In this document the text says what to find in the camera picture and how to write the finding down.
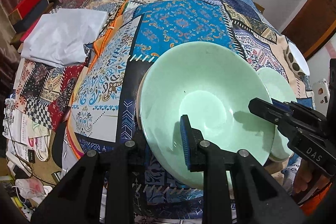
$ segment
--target green bowl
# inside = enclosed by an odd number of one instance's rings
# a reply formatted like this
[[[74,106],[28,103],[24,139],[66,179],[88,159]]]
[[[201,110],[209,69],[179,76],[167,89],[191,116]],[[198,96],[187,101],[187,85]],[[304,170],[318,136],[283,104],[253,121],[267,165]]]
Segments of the green bowl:
[[[144,79],[142,129],[163,168],[184,184],[203,189],[203,172],[191,173],[184,162],[180,117],[187,114],[205,140],[232,152],[246,149],[263,165],[275,126],[249,112],[255,97],[271,103],[263,82],[244,59],[214,43],[184,43],[161,55]]]

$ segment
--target bowl rim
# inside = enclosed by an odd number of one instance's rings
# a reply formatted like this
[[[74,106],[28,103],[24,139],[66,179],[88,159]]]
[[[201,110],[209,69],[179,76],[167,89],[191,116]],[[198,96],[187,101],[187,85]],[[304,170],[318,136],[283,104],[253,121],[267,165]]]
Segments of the bowl rim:
[[[224,47],[222,45],[215,44],[215,43],[212,43],[212,42],[193,41],[193,42],[185,42],[183,44],[176,45],[176,46],[170,48],[169,50],[167,50],[166,52],[164,52],[154,62],[154,64],[152,64],[152,66],[148,69],[146,77],[144,78],[144,81],[143,81],[143,85],[142,85],[142,89],[141,89],[141,94],[140,94],[140,103],[139,103],[139,108],[140,108],[140,110],[139,110],[139,117],[140,117],[140,121],[141,121],[141,125],[142,125],[142,131],[143,131],[143,133],[145,135],[147,143],[148,143],[149,147],[151,148],[154,156],[157,158],[157,160],[159,161],[159,163],[162,165],[162,167],[166,171],[168,171],[176,179],[178,179],[179,181],[181,181],[181,182],[189,185],[190,187],[194,187],[194,188],[198,188],[198,189],[203,189],[203,185],[202,185],[202,187],[200,185],[198,185],[197,187],[195,187],[196,186],[195,184],[186,182],[187,179],[185,177],[183,177],[182,175],[180,175],[179,172],[174,169],[174,166],[172,164],[170,164],[165,159],[165,157],[164,157],[164,155],[162,153],[160,153],[160,155],[155,155],[155,152],[153,150],[156,150],[159,147],[159,144],[158,143],[153,143],[151,141],[148,141],[148,132],[146,132],[146,126],[144,125],[145,119],[142,119],[142,114],[143,114],[143,112],[142,112],[143,107],[142,106],[143,106],[143,98],[144,98],[143,97],[143,92],[146,90],[147,86],[149,86],[150,82],[148,83],[148,81],[149,81],[148,79],[150,79],[151,78],[150,76],[156,71],[155,70],[156,67],[160,66],[160,63],[162,62],[162,58],[167,58],[167,56],[173,55],[175,51],[178,51],[178,50],[180,50],[183,47],[190,47],[192,45],[197,46],[197,44],[202,44],[202,45],[207,44],[208,46],[216,47],[218,50],[221,50],[221,51],[224,51],[224,52],[227,52],[227,53],[230,52],[237,60],[239,60],[239,62],[242,62],[242,63],[246,64],[246,66],[245,66],[246,69],[249,70],[250,73],[254,74],[256,81],[260,83],[260,87],[263,87],[264,90],[266,91],[268,102],[272,103],[272,100],[271,100],[271,97],[269,96],[267,88],[265,87],[264,83],[262,82],[262,80],[258,76],[257,72],[255,71],[255,69],[246,60],[244,60],[241,56],[239,56],[235,52],[231,51],[227,47]],[[265,162],[267,161],[267,159],[269,157],[269,154],[271,152],[271,149],[272,149],[272,146],[273,146],[274,134],[275,134],[275,127],[272,130],[271,134],[273,134],[273,136],[272,136],[272,143],[271,143],[271,145],[269,147],[269,151],[266,153],[267,155],[265,154],[265,156],[263,156],[263,160],[260,162],[262,165],[265,164]]]
[[[301,61],[301,63],[304,62],[303,66],[301,66],[301,64],[298,64],[298,65],[299,65],[300,69],[303,71],[303,73],[305,75],[309,76],[310,75],[310,70],[309,70],[309,67],[308,67],[308,63],[307,63],[305,57],[303,56],[302,52],[300,52],[298,47],[293,42],[289,42],[288,47],[289,47],[289,50],[291,51],[291,53],[293,55],[293,58],[295,59],[297,64],[299,63],[299,61]]]

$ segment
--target metal bolt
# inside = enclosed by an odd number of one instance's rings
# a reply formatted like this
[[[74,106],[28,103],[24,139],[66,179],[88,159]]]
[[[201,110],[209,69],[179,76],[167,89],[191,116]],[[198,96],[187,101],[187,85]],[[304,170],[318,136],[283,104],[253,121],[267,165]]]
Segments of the metal bolt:
[[[239,155],[246,158],[249,155],[249,152],[245,149],[241,149],[241,150],[239,150]]]
[[[210,142],[207,141],[207,140],[202,140],[199,142],[199,144],[202,146],[202,147],[208,147],[210,146]]]
[[[125,145],[126,145],[127,147],[133,147],[133,146],[135,145],[135,142],[132,141],[132,140],[130,140],[130,141],[125,142]]]
[[[87,151],[86,152],[86,154],[89,156],[89,157],[94,157],[96,154],[97,154],[97,152],[96,152],[96,150],[89,150],[89,151]]]

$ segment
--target finger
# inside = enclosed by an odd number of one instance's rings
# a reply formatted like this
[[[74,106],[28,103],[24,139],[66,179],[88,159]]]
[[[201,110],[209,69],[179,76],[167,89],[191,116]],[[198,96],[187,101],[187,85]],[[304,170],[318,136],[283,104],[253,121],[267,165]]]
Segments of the finger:
[[[302,189],[307,189],[307,183],[296,175],[293,183],[293,190],[295,193],[299,193]]]
[[[307,188],[308,188],[308,183],[302,183],[301,184],[301,191],[305,191],[305,190],[307,190]]]
[[[322,175],[316,183],[317,188],[322,189],[323,187],[325,187],[329,183],[329,181],[330,180],[328,178],[326,178],[324,175]]]
[[[296,173],[296,177],[301,178],[305,182],[310,182],[312,179],[312,172],[308,166],[308,162],[305,160],[301,161],[300,167]]]

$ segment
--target curtain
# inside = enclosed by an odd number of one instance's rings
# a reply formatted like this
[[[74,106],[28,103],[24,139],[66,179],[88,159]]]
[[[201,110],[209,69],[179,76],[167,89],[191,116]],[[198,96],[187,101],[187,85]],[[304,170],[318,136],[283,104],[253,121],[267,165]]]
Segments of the curtain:
[[[11,91],[11,84],[20,61],[20,54],[10,45],[15,31],[8,19],[8,15],[20,1],[0,0],[0,121],[4,118],[2,111],[4,101]]]

